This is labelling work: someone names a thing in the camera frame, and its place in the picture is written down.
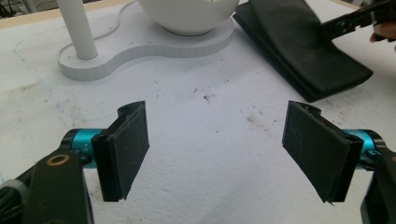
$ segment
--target brass ring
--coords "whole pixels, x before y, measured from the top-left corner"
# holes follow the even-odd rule
[[[48,166],[62,165],[70,159],[69,155],[60,154],[49,158],[46,162]]]

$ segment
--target human hand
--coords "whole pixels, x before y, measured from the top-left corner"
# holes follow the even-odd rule
[[[370,37],[371,42],[377,41],[375,35],[381,35],[385,38],[396,39],[396,21],[387,21],[375,27],[375,34]]]

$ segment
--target white bowl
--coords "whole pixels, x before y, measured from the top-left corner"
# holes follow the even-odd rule
[[[201,35],[226,21],[239,0],[138,0],[143,10],[167,30]]]

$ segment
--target white tabletop surface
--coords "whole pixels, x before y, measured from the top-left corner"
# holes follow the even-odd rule
[[[309,0],[321,20],[351,11]],[[100,33],[120,5],[88,12]],[[371,27],[335,44],[374,70],[365,83],[312,105],[340,128],[377,131],[396,148],[394,43]],[[145,100],[150,149],[126,201],[104,203],[85,172],[95,223],[361,223],[372,173],[356,171],[345,203],[322,203],[282,147],[289,100],[304,99],[235,23],[231,44],[196,59],[147,57],[78,82],[56,61],[70,42],[62,18],[0,29],[0,182],[56,149],[73,128],[106,128],[117,108]]]

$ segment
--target white stand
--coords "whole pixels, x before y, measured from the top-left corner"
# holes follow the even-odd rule
[[[68,45],[59,52],[58,63],[67,77],[96,80],[141,57],[195,58],[210,55],[227,47],[232,35],[232,19],[204,35],[175,35],[152,21],[138,3],[132,2],[121,10],[120,24],[115,29],[94,39],[98,56],[81,60],[73,46]]]
[[[77,56],[81,60],[89,60],[98,55],[93,43],[90,25],[87,14],[81,0],[56,0],[64,23],[72,38]]]

